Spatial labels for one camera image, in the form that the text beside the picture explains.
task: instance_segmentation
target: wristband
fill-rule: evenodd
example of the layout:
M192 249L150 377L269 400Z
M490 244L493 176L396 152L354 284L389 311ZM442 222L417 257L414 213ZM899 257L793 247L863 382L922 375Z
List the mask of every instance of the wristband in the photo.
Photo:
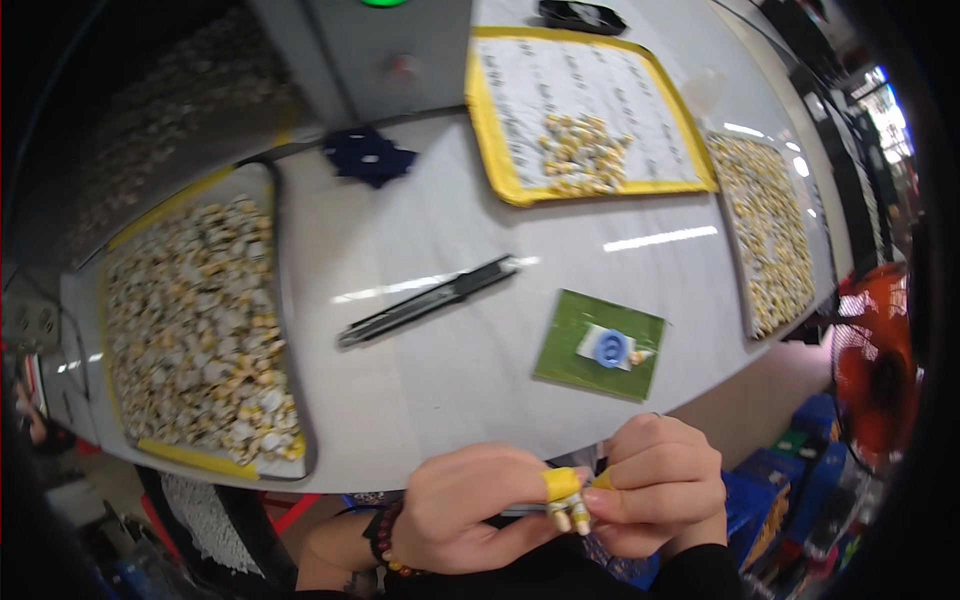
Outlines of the wristband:
M403 510L403 498L400 498L385 509L380 509L373 516L370 525L364 530L363 536L370 540L370 551L373 557L388 569L395 571L400 577L422 575L427 572L418 568L410 568L401 563L394 556L394 545L391 537L394 532L396 518Z

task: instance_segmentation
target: pile of small items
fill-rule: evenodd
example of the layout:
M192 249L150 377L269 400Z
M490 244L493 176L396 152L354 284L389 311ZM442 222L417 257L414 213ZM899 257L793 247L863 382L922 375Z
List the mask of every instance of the pile of small items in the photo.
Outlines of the pile of small items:
M607 124L595 116L547 115L543 120L549 135L538 139L543 148L543 174L549 188L564 196L615 194L627 180L623 157L634 141L628 133L616 138Z
M293 461L300 424L267 249L273 222L240 195L153 225L107 270L110 367L136 439Z
M813 269L800 207L775 149L717 134L708 137L707 148L735 217L737 245L749 278L752 330L759 339L797 318L813 301Z
M114 95L77 158L77 193L62 252L86 260L118 224L142 212L144 186L211 113L267 102L279 112L296 90L252 11L234 7L157 57Z

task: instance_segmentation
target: floor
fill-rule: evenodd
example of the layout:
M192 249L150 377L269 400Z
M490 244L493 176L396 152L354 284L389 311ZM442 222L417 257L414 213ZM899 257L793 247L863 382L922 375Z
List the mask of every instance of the floor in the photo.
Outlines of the floor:
M829 346L809 347L799 342L777 344L752 365L716 388L673 411L671 416L697 427L724 456L724 468L733 468L757 447L772 444L790 422L790 416L811 394L830 382ZM140 506L143 489L132 465L106 453L71 454L64 461L82 470L97 491L120 514L147 521ZM271 493L296 500L296 494ZM304 539L318 523L344 508L338 495L321 497L280 538L295 563ZM282 509L270 508L272 516Z

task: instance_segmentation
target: white table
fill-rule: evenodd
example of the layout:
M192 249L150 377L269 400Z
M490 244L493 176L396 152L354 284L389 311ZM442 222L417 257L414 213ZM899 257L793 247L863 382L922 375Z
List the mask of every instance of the white table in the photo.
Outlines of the white table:
M624 37L652 50L675 84L707 67L727 73L727 90L709 126L722 130L731 123L764 132L777 144L800 143L750 54L702 0L607 4L630 24ZM474 23L527 25L530 15L525 3L476 2ZM95 362L90 409L106 451L241 487L398 489L421 460L465 444L502 440L549 458L595 443L632 415L665 413L690 401L777 342L744 338L730 242L712 195L516 208L491 192L465 115L416 120L383 133L420 156L411 175L379 191L334 178L316 151L279 162L286 184L283 276L292 300L286 318L319 440L313 472L293 483L249 482L129 448L112 422L102 363ZM812 194L810 180L803 183ZM827 234L806 212L818 207L808 202L801 198L819 304L835 282ZM695 228L716 233L604 250L609 242L649 242L659 233ZM334 337L348 324L504 252L525 259L521 274L365 347L336 348ZM100 351L93 341L97 268L94 261L61 284L64 304L84 324L86 345L96 348L91 353ZM667 320L646 403L532 376L561 288Z

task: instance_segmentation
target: fingernail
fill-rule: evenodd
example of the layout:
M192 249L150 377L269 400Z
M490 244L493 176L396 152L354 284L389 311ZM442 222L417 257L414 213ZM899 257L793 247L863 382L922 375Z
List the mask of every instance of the fingernail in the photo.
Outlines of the fingernail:
M583 498L584 502L587 503L588 510L591 511L602 511L609 504L604 491L596 490L595 488L587 488L584 490Z

